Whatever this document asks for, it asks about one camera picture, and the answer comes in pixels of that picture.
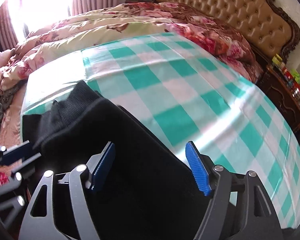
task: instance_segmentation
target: checkered tablecloth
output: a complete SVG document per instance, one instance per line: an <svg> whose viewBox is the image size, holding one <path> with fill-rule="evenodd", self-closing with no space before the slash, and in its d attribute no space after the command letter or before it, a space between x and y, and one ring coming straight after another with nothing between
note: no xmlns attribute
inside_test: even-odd
<svg viewBox="0 0 300 240"><path fill-rule="evenodd" d="M282 228L299 225L300 146L257 86L172 33L110 42L82 50L81 57L88 85L125 107L180 160L186 163L185 145L193 140L230 172L256 171ZM46 111L64 91L23 114Z"/></svg>

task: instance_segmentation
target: floral comforter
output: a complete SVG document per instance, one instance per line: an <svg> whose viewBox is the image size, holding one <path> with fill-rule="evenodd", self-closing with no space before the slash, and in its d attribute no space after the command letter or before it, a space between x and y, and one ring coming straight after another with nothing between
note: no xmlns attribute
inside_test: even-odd
<svg viewBox="0 0 300 240"><path fill-rule="evenodd" d="M254 83L262 73L249 43L228 24L181 3L133 3L90 11L31 32L0 68L0 92L73 51L162 32L184 36Z"/></svg>

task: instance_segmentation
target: carved wooden drawer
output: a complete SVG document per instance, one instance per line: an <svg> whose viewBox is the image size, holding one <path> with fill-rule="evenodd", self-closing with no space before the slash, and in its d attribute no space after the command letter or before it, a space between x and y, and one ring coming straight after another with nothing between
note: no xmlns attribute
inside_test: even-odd
<svg viewBox="0 0 300 240"><path fill-rule="evenodd" d="M292 131L297 132L300 130L300 106L280 74L271 68L267 68L262 80L258 83L258 87L279 109Z"/></svg>

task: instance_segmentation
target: tufted headboard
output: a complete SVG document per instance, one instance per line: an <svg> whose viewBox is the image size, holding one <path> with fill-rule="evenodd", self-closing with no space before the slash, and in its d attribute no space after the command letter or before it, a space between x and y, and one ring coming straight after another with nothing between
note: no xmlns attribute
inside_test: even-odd
<svg viewBox="0 0 300 240"><path fill-rule="evenodd" d="M181 2L229 23L251 44L261 65L278 53L284 61L300 41L298 25L274 0L156 0Z"/></svg>

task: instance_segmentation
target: gray fabric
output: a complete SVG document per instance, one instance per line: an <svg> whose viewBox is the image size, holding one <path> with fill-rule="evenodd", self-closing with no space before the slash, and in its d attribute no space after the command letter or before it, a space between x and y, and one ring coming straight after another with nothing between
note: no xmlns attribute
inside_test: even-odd
<svg viewBox="0 0 300 240"><path fill-rule="evenodd" d="M20 87L23 84L24 84L23 81L19 82L13 88L3 92L2 96L0 97L0 127L1 127L1 122L2 122L4 112L9 108L13 100L13 95L19 91Z"/></svg>

